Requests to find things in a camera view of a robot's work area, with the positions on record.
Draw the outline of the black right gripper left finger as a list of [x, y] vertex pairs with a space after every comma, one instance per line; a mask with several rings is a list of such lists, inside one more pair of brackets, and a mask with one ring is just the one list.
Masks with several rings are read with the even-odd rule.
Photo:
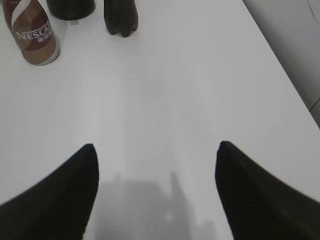
[[92, 143], [41, 181], [0, 205], [2, 240], [81, 240], [99, 185]]

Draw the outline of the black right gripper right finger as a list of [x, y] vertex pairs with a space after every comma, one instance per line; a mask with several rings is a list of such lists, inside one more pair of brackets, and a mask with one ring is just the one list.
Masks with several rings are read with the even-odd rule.
[[281, 181], [230, 141], [216, 154], [215, 184], [235, 240], [318, 240], [320, 203]]

